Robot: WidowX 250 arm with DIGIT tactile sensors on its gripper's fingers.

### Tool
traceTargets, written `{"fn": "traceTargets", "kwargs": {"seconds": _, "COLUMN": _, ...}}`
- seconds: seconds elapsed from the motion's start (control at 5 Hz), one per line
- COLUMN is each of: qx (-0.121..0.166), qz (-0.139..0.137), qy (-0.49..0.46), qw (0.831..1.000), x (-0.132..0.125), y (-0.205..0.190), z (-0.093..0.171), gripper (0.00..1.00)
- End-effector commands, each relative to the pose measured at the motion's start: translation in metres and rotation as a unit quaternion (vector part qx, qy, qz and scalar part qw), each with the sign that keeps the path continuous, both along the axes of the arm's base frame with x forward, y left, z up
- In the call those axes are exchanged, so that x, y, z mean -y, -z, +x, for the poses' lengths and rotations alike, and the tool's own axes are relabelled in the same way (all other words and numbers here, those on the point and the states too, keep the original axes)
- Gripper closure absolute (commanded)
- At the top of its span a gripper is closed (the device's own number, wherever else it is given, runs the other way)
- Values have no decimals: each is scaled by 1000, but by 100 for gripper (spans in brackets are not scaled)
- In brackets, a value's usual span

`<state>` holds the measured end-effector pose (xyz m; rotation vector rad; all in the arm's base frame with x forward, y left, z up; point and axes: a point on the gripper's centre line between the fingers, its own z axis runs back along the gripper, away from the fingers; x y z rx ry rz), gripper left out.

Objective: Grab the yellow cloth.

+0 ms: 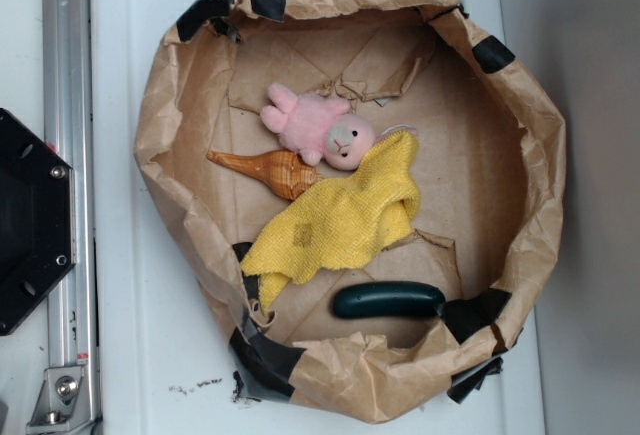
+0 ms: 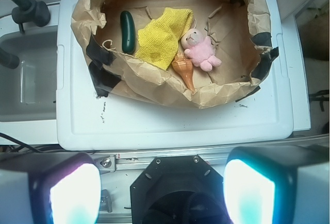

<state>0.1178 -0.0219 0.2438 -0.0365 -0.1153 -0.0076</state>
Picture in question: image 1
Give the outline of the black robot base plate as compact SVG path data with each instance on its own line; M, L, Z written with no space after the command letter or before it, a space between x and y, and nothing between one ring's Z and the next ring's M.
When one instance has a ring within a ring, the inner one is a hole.
M74 266L72 168L1 111L1 334L12 334Z

